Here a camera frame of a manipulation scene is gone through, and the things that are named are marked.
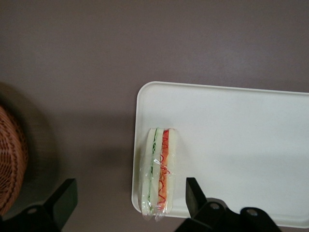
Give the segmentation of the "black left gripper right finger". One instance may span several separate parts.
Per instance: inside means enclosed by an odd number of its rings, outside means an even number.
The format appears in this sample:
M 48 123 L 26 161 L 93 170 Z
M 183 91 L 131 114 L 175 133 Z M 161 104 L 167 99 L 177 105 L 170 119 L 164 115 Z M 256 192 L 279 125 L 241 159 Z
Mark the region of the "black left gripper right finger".
M 208 200 L 195 178 L 186 179 L 186 205 L 190 214 L 180 232 L 240 232 L 239 215 L 218 200 Z

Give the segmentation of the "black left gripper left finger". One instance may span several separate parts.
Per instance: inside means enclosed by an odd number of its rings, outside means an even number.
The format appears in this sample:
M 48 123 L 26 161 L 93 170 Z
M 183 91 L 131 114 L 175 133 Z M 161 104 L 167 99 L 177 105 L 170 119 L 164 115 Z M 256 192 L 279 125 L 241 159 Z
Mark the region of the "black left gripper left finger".
M 32 205 L 17 216 L 15 232 L 60 232 L 78 203 L 77 181 L 66 179 L 41 205 Z

